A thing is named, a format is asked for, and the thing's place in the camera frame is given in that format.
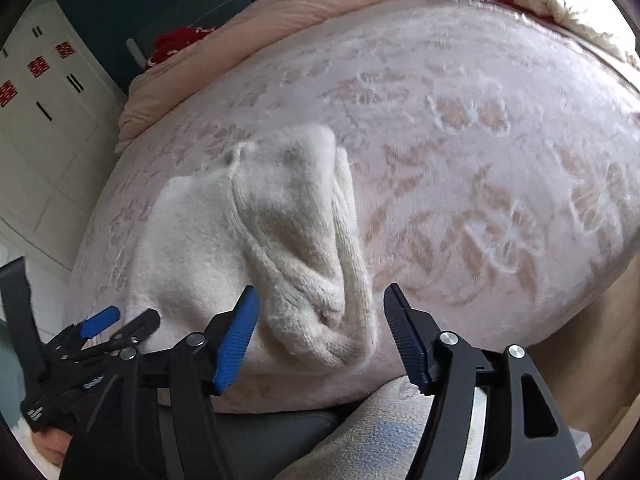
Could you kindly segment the operator left hand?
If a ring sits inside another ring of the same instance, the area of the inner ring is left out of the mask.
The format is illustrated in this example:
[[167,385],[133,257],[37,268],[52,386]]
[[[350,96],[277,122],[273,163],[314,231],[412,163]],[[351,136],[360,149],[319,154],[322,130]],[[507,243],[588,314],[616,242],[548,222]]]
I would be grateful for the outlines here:
[[37,451],[51,464],[61,467],[72,436],[58,428],[46,428],[32,434]]

